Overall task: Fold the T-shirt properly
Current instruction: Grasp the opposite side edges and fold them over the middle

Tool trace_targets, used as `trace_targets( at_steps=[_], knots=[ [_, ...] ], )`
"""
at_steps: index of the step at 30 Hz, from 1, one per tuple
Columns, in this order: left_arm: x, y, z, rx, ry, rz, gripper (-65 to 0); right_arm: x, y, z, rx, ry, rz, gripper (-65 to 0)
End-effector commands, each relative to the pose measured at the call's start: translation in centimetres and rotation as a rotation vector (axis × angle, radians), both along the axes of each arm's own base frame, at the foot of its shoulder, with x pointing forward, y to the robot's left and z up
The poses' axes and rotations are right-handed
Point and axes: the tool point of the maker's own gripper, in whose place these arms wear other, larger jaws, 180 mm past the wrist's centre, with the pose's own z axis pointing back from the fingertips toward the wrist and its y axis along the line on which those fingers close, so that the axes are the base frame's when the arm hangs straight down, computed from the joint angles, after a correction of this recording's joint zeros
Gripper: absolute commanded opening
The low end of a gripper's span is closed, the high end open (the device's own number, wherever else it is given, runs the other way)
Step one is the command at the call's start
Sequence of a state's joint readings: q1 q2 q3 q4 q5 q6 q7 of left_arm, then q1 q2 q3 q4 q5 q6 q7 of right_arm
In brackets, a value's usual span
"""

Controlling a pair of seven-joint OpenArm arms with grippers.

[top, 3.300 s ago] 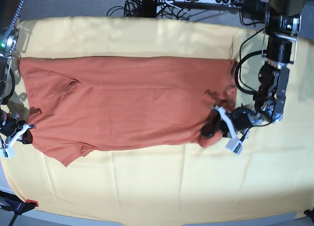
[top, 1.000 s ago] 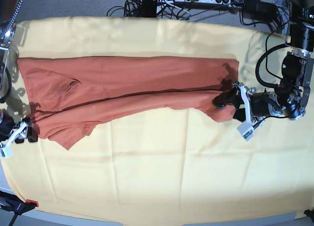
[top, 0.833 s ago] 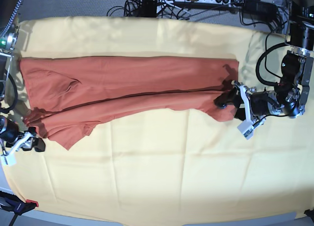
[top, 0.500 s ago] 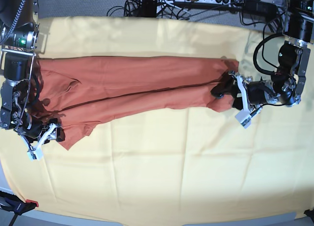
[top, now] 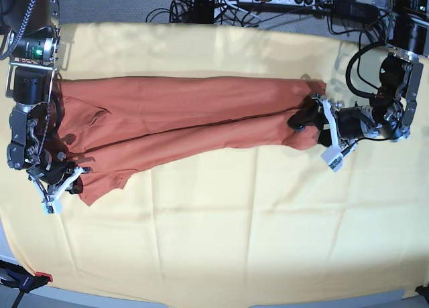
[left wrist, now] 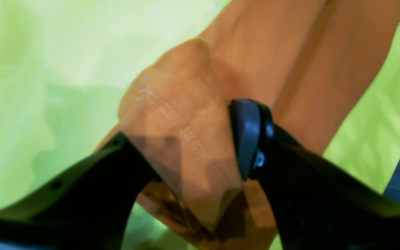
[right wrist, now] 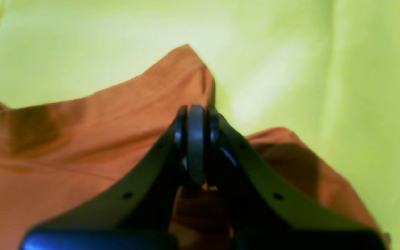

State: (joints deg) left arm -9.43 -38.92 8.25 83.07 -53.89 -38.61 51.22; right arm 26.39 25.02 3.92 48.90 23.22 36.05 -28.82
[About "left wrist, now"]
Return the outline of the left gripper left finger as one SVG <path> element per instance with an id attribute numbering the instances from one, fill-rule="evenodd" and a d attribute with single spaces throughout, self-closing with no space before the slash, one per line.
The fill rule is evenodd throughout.
<path id="1" fill-rule="evenodd" d="M 124 133 L 0 209 L 0 242 L 35 250 L 119 250 L 155 173 Z"/>

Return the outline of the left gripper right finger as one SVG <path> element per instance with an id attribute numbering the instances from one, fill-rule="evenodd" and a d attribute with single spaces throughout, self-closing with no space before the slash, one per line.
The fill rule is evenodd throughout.
<path id="1" fill-rule="evenodd" d="M 284 250 L 400 250 L 400 205 L 305 149 L 250 99 L 228 107 L 240 174 L 268 198 Z"/>

